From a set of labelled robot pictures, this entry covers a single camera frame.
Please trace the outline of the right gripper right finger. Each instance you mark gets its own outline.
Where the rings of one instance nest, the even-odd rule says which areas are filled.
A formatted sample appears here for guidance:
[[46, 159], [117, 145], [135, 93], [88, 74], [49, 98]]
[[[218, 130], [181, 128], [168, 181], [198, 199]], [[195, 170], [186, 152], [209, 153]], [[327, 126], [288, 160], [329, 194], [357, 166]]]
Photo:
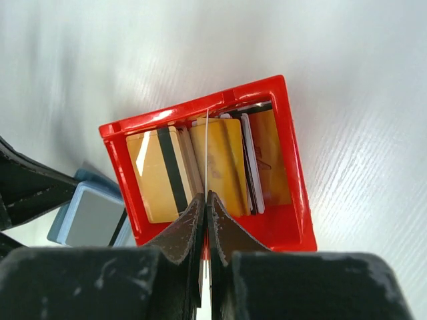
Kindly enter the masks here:
[[213, 319], [411, 319], [393, 270], [367, 253], [278, 253], [209, 192]]

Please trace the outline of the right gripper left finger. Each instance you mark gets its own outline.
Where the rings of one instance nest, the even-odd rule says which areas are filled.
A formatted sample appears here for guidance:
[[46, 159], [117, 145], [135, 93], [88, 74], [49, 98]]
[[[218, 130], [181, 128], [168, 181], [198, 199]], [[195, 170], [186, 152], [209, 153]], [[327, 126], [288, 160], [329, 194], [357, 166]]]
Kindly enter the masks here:
[[205, 199], [141, 247], [20, 248], [1, 262], [2, 319], [194, 319]]

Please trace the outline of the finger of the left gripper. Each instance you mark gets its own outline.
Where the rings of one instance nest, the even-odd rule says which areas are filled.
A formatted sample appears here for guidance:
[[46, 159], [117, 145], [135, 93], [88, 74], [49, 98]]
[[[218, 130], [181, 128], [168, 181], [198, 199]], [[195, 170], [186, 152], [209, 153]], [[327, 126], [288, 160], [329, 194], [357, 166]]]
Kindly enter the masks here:
[[79, 181], [1, 140], [1, 230], [28, 223], [70, 202]]

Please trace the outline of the red plastic bin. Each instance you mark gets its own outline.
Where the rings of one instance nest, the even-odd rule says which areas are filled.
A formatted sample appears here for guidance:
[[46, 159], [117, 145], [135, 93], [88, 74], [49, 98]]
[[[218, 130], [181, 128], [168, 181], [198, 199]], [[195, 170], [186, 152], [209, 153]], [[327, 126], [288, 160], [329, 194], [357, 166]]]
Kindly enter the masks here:
[[137, 245], [144, 245], [168, 223], [148, 221], [126, 137], [150, 129], [193, 121], [200, 116], [214, 116], [222, 111], [271, 101], [274, 112], [284, 169], [292, 202], [289, 205], [269, 206], [264, 214], [238, 218], [237, 222], [272, 251], [316, 251], [310, 205], [292, 112], [283, 75], [275, 75], [245, 85], [232, 87], [171, 107], [143, 113], [127, 119], [102, 124], [99, 133], [117, 177]]

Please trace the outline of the blue leather card holder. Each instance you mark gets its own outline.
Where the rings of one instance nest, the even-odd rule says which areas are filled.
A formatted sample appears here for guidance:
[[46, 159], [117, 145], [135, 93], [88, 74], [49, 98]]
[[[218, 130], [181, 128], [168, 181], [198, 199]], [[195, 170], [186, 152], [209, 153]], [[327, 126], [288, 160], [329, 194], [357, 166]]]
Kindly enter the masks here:
[[119, 185], [80, 168], [71, 201], [53, 220], [47, 239], [67, 247], [135, 247]]

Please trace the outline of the black credit card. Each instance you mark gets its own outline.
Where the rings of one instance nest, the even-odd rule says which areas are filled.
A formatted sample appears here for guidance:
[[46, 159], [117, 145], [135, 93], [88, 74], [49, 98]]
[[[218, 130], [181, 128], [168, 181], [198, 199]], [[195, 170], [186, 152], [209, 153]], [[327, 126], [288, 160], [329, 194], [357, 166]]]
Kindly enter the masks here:
[[65, 244], [70, 247], [108, 246], [123, 210], [122, 201], [84, 191], [66, 234]]

